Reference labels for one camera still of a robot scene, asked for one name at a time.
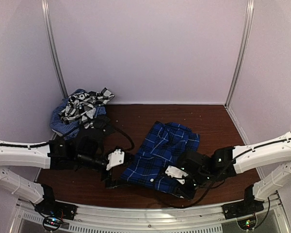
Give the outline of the blue plaid long sleeve shirt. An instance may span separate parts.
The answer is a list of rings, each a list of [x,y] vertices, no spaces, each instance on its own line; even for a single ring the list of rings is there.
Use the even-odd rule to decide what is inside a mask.
[[[200,135],[178,123],[155,122],[120,179],[130,184],[171,194],[178,198],[180,182],[168,177],[165,170],[176,166],[186,151],[197,151]]]

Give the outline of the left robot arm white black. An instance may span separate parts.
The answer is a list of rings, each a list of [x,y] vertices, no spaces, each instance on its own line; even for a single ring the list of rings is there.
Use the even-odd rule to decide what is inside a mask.
[[[74,170],[85,167],[101,172],[102,181],[109,182],[111,171],[133,160],[134,148],[116,147],[105,152],[105,130],[80,130],[75,138],[58,137],[42,143],[13,143],[0,141],[0,187],[32,202],[50,216],[58,214],[60,205],[50,186],[31,182],[9,170],[9,166],[29,166],[49,170]]]

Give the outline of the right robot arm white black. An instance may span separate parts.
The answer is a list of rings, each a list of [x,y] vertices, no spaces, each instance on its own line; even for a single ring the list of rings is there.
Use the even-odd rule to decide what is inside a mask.
[[[291,130],[261,143],[217,149],[211,157],[186,151],[175,166],[166,169],[165,174],[179,182],[181,198],[192,199],[199,186],[207,185],[210,190],[216,182],[274,163],[279,163],[275,170],[246,188],[239,210],[247,215],[258,202],[266,201],[273,192],[291,181]]]

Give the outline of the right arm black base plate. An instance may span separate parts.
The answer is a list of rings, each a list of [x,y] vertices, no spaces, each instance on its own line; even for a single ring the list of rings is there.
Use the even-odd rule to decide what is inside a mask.
[[[252,215],[264,210],[262,201],[238,201],[222,206],[225,219],[239,218],[242,216]]]

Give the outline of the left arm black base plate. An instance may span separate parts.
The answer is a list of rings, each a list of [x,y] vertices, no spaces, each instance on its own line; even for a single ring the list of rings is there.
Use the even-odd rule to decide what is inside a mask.
[[[67,220],[74,220],[77,211],[76,205],[60,201],[50,203],[43,200],[39,204],[34,204],[34,208],[37,212],[43,214],[44,216],[54,216]]]

